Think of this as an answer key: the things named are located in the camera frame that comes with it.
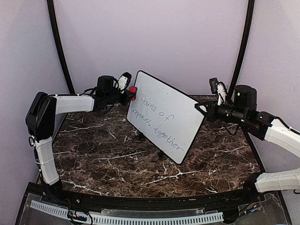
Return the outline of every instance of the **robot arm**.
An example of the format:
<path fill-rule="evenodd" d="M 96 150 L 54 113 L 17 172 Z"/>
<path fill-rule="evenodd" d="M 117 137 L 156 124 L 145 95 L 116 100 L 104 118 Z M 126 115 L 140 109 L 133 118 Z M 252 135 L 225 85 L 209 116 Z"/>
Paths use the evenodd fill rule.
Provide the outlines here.
<path fill-rule="evenodd" d="M 129 73 L 124 73 L 119 80 L 112 76 L 101 76 L 98 78 L 97 87 L 90 89 L 90 94 L 48 95 L 39 92 L 36 95 L 26 116 L 26 125 L 30 134 L 30 145 L 34 147 L 35 161 L 46 184 L 51 186 L 60 180 L 52 151 L 55 116 L 104 109 L 108 112 L 108 105 L 126 105 L 136 95 L 136 88 L 126 89 L 130 80 Z"/>
<path fill-rule="evenodd" d="M 282 119 L 267 112 L 256 111 L 256 90 L 237 85 L 234 102 L 227 97 L 226 88 L 216 78 L 210 79 L 212 93 L 217 93 L 218 101 L 198 103 L 195 108 L 201 111 L 207 121 L 218 119 L 245 128 L 255 137 L 274 143 L 300 158 L 300 133 L 288 127 Z M 262 173 L 255 177 L 257 192 L 300 189 L 300 168 L 285 172 Z"/>

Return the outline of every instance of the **marble table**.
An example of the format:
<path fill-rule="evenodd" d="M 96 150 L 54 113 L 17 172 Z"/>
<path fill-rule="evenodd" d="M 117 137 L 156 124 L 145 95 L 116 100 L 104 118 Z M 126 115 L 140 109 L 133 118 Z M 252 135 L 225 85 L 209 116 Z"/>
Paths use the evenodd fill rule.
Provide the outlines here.
<path fill-rule="evenodd" d="M 128 123 L 127 109 L 119 104 L 107 115 L 66 117 L 53 145 L 65 190 L 115 197 L 205 195 L 241 189 L 248 175 L 260 171 L 243 132 L 231 136 L 220 121 L 203 123 L 181 165 L 159 157 L 160 150 L 140 140 Z"/>

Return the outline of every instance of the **red object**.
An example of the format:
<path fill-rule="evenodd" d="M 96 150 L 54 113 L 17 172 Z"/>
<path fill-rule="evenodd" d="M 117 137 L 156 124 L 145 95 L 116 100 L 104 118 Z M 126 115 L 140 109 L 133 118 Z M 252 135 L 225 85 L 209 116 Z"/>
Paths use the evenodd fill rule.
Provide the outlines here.
<path fill-rule="evenodd" d="M 130 93 L 132 93 L 131 101 L 134 101 L 136 99 L 137 88 L 136 87 L 129 87 L 129 91 L 130 91 Z"/>

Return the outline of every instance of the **white vented strip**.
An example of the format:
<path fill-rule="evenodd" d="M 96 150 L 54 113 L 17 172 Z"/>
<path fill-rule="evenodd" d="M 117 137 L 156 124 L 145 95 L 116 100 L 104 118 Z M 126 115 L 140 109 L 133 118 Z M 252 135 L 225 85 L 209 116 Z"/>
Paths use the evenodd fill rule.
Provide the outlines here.
<path fill-rule="evenodd" d="M 55 217 L 68 219 L 68 209 L 66 207 L 57 207 L 46 203 L 31 201 L 31 208 L 53 215 Z M 223 221 L 223 213 L 212 213 L 208 215 L 192 217 L 175 217 L 175 218 L 123 218 L 108 217 L 90 213 L 94 225 L 202 225 Z"/>

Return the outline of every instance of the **wall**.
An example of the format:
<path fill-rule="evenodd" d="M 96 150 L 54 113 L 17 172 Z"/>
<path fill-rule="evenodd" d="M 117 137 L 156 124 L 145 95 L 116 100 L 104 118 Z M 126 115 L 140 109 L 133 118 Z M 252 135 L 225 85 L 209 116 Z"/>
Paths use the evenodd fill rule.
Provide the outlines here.
<path fill-rule="evenodd" d="M 62 44 L 76 91 L 100 75 L 144 70 L 188 94 L 230 83 L 247 0 L 56 0 Z"/>
<path fill-rule="evenodd" d="M 38 91 L 68 93 L 45 0 L 0 0 L 0 73 L 0 225 L 11 225 L 38 174 L 27 111 Z"/>
<path fill-rule="evenodd" d="M 300 130 L 300 2 L 256 1 L 249 42 L 238 83 L 257 89 L 258 110 L 280 116 Z M 284 149 L 253 138 L 268 172 L 300 167 Z M 300 224 L 300 195 L 283 192 L 293 224 Z"/>

